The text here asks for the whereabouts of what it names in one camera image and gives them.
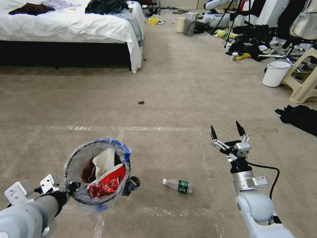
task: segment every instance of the black bed frame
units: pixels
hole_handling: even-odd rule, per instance
[[[104,67],[128,65],[127,43],[0,41],[0,65]]]

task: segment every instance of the white bed sheet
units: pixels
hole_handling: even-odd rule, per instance
[[[112,15],[85,14],[90,0],[66,0],[80,7],[51,11],[38,16],[9,15],[8,12],[24,4],[40,4],[40,0],[0,0],[0,40],[48,41],[48,42],[127,42],[131,69],[135,73],[141,67],[142,49],[139,47],[131,24]],[[136,16],[144,35],[144,16],[138,2],[133,2]]]

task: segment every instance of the white box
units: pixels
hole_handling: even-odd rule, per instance
[[[195,21],[199,17],[199,13],[187,12],[185,13],[185,20]]]

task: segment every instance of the tripod stand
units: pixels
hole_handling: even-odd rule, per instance
[[[213,35],[213,34],[215,33],[217,27],[219,26],[220,22],[222,21],[222,19],[224,18],[225,14],[228,12],[229,8],[231,7],[231,5],[233,4],[234,1],[235,1],[235,0],[231,0],[231,2],[229,3],[228,7],[225,9],[224,14],[222,15],[220,21],[218,22],[218,24],[217,24],[216,27],[214,28],[214,31],[212,32],[211,35]],[[225,43],[225,47],[224,47],[224,48],[226,48],[226,46],[227,46],[227,43],[228,43],[228,40],[229,40],[230,33],[231,33],[231,31],[232,31],[232,27],[233,27],[235,18],[237,17],[238,13],[240,12],[240,8],[241,8],[241,5],[242,5],[242,2],[243,2],[243,0],[239,0],[238,7],[237,7],[237,11],[236,11],[235,14],[234,14],[233,22],[232,22],[230,31],[228,32],[228,36],[227,36],[227,39],[226,39],[226,43]],[[250,15],[251,15],[251,0],[249,0],[249,26],[251,25],[251,24],[250,24]]]

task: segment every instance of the bed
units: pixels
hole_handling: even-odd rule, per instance
[[[0,0],[1,62],[40,62],[62,66],[76,61],[87,63],[128,62],[133,73],[141,67],[139,47],[131,24],[114,15],[85,14],[89,0],[67,0],[77,7],[32,16],[9,15],[26,2]],[[144,15],[138,2],[128,1],[144,37]]]

